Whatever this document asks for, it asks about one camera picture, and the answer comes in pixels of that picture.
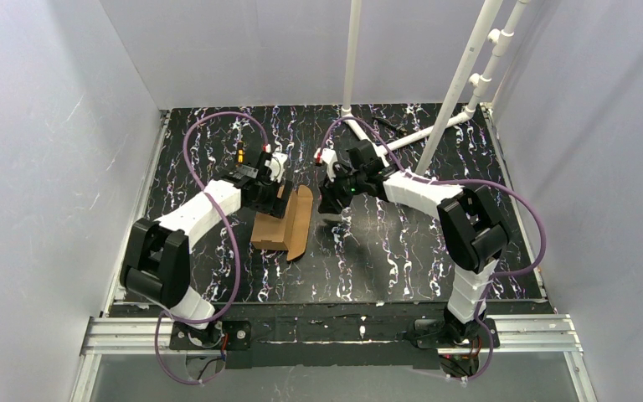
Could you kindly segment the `brown cardboard box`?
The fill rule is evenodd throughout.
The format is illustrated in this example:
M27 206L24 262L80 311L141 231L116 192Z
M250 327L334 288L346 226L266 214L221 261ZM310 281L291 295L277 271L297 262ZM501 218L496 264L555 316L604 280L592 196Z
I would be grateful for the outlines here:
M284 251L286 261L300 259L306 252L314 196L306 185L291 192L282 218L257 213L250 242L257 250Z

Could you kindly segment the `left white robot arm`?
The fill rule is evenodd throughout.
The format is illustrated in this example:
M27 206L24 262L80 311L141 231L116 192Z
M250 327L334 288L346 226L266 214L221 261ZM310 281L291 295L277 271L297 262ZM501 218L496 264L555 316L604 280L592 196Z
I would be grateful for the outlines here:
M171 213L137 220L127 241L120 285L162 307L171 318L204 330L224 312L192 287L191 249L240 209L281 217L291 192L285 165L277 152L259 167L239 165Z

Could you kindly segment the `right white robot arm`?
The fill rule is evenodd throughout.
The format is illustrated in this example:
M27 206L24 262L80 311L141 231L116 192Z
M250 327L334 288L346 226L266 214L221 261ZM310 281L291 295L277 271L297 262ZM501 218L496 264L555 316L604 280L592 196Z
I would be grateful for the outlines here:
M418 319L404 339L417 348L472 342L486 312L486 290L511 240L506 220L486 185L463 187L422 178L385 162L369 140L348 150L349 164L320 148L317 166L327 171L319 189L322 214L340 214L359 194L418 210L440 223L444 245L455 265L450 299L441 319Z

